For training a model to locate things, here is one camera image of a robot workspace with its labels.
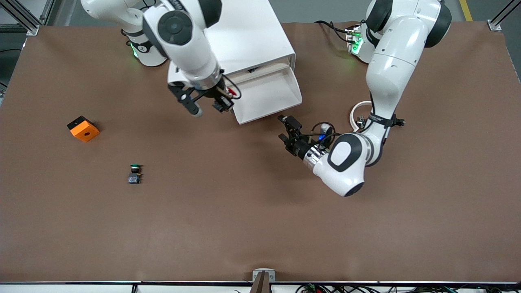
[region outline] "yellow floor line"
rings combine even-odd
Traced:
[[[472,21],[472,15],[470,15],[470,10],[468,9],[467,0],[460,0],[461,10],[463,10],[463,15],[465,16],[466,21]]]

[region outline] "floor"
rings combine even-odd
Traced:
[[[281,22],[313,22],[328,20],[334,22],[359,20],[365,17],[369,0],[270,0],[271,5]],[[453,21],[465,21],[460,0],[446,0],[452,13]],[[470,13],[474,20],[487,20],[499,12],[509,0],[468,0]],[[49,23],[56,26],[111,26],[112,23],[91,18],[82,9],[80,0],[61,0],[53,8]],[[507,39],[513,64],[521,68],[521,9],[514,11],[503,23],[503,33]],[[0,51],[11,48],[21,49],[25,41],[23,33],[0,33]],[[19,51],[0,53],[0,82],[8,84],[10,76],[18,60]]]

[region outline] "orange and black box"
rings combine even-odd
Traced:
[[[70,133],[72,133],[75,138],[84,142],[88,142],[100,134],[100,131],[94,126],[94,124],[83,116],[80,116],[73,122],[67,124],[67,128],[69,128]]]

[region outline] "brown tabletop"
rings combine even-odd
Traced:
[[[366,65],[317,24],[284,29],[304,130],[349,132]],[[0,107],[0,280],[517,281],[521,87],[502,34],[455,22],[424,51],[366,184],[342,198],[272,115],[196,119],[115,27],[42,27]],[[66,125],[98,123],[88,143]],[[130,185],[130,164],[143,183]]]

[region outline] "robotic arm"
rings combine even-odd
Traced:
[[[140,0],[81,0],[83,9],[95,19],[117,23],[130,40],[136,57],[145,66],[161,65],[166,58],[143,33],[143,12],[131,8]]]
[[[424,47],[441,41],[452,20],[438,0],[372,0],[366,16],[364,24],[348,32],[350,51],[369,63],[366,82],[373,111],[364,129],[340,135],[329,150],[334,133],[322,132],[323,138],[314,141],[295,131],[292,116],[279,117],[289,135],[279,136],[286,149],[343,197],[359,191],[364,168],[380,160],[389,130],[398,123],[394,111]]]
[[[221,15],[220,0],[160,0],[144,14],[143,30],[160,53],[176,66],[168,88],[190,114],[201,117],[197,101],[201,97],[214,99],[219,112],[229,111],[240,98],[225,85],[220,68],[204,34],[204,29],[216,24]]]

